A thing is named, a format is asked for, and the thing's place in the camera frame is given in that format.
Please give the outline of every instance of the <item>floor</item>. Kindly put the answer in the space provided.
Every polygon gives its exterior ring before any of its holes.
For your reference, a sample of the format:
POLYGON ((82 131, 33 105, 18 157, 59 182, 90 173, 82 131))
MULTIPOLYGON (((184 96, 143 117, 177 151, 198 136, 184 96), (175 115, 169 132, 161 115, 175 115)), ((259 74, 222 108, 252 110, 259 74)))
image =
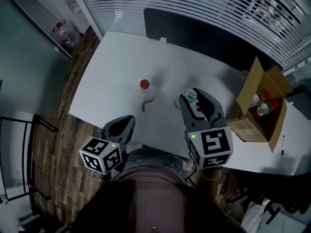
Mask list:
MULTIPOLYGON (((72 55, 65 77, 56 118, 46 118, 58 127, 51 133, 43 126, 36 126, 32 150, 32 179, 35 185, 51 199, 46 201, 38 193, 32 194, 32 201, 42 215, 57 215, 64 224, 75 220, 77 213, 93 197, 106 177, 85 168, 79 155, 79 147, 89 135, 100 129, 68 114, 79 81, 89 63, 99 40, 92 29, 88 30, 82 42, 72 55)), ((191 178, 208 181, 209 192, 223 211, 238 221, 243 213, 239 203, 227 205, 227 198, 240 193, 238 182, 232 170, 221 168, 204 175, 195 173, 191 178)))

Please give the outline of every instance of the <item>open cardboard box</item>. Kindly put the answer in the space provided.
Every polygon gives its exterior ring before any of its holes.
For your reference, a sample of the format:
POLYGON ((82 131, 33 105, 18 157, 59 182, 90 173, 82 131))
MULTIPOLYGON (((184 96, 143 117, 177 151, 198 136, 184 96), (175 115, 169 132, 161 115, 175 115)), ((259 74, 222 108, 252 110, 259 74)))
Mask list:
POLYGON ((276 147, 286 115, 286 93, 292 88, 277 67, 264 72, 256 57, 245 83, 227 118, 227 125, 245 142, 269 142, 271 151, 276 147), (256 93, 270 92, 269 100, 278 100, 280 107, 257 120, 248 112, 256 93))

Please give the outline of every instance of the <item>person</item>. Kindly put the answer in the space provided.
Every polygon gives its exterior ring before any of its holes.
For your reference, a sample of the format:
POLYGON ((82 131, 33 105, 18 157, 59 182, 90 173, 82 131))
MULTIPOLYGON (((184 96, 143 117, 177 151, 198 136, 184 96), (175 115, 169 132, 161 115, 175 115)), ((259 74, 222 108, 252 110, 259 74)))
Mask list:
POLYGON ((129 154, 78 213, 72 233, 245 232, 213 198, 185 183, 185 159, 150 147, 129 154))

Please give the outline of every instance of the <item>white table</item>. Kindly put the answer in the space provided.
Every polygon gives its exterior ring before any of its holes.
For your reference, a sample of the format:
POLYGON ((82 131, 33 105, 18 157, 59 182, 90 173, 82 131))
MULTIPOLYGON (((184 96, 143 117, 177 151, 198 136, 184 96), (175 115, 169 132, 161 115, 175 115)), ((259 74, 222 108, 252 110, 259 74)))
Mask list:
MULTIPOLYGON (((81 79, 69 113, 102 128, 108 121, 134 115, 132 140, 189 158, 186 129, 173 100, 183 89, 207 91, 227 114, 245 77, 206 55, 143 36, 108 32, 81 79), (139 82, 155 86, 155 101, 142 112, 139 82)), ((311 155, 311 125, 293 106, 288 108, 283 134, 272 153, 268 143, 244 143, 233 132, 234 154, 227 167, 253 172, 306 172, 311 155)))

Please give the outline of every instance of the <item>red cap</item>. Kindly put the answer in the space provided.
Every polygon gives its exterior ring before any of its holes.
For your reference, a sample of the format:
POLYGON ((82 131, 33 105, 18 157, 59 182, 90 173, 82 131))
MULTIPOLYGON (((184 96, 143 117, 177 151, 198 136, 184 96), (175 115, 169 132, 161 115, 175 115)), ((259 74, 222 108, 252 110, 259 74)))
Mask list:
POLYGON ((258 117, 259 117, 259 114, 258 114, 258 112, 257 112, 256 109, 253 110, 253 117, 254 117, 254 118, 258 118, 258 117))
POLYGON ((265 91, 265 92, 263 93, 263 97, 264 97, 265 99, 269 99, 269 98, 270 98, 270 92, 265 91))
POLYGON ((279 104, 279 102, 278 101, 273 101, 273 103, 272 103, 272 107, 273 108, 278 108, 280 106, 280 104, 279 104))
POLYGON ((140 81, 140 87, 142 88, 142 89, 148 89, 149 88, 149 81, 148 80, 142 80, 142 81, 140 81))

